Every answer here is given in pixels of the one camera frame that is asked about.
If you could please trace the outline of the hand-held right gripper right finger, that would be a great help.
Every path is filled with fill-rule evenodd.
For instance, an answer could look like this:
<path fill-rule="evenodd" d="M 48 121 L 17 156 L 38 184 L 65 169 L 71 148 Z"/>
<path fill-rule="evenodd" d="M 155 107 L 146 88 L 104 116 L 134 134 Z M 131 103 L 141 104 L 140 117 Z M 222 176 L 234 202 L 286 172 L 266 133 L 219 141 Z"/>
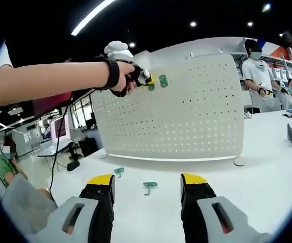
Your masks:
<path fill-rule="evenodd" d="M 216 196 L 208 181 L 198 175 L 181 174 L 181 220 L 185 242 L 270 242 L 248 216 L 231 201 Z"/>

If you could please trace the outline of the person's left hand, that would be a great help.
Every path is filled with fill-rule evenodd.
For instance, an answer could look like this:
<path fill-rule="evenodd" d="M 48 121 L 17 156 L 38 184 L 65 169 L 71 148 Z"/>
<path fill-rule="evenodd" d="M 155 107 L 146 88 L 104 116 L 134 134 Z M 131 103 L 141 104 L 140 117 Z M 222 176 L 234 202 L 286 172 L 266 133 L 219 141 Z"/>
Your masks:
<path fill-rule="evenodd" d="M 121 61 L 117 61 L 117 64 L 119 67 L 119 80 L 116 86 L 110 88 L 110 91 L 117 97 L 124 97 L 136 87 L 141 68 L 136 64 Z"/>

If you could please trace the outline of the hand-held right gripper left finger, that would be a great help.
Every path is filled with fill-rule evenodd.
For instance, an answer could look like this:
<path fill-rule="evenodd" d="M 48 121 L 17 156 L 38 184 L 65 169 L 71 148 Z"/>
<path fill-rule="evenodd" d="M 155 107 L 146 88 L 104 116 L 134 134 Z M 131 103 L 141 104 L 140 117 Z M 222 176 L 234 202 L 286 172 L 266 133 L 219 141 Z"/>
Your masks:
<path fill-rule="evenodd" d="M 79 197 L 71 197 L 48 217 L 35 242 L 111 242 L 115 176 L 90 179 Z"/>

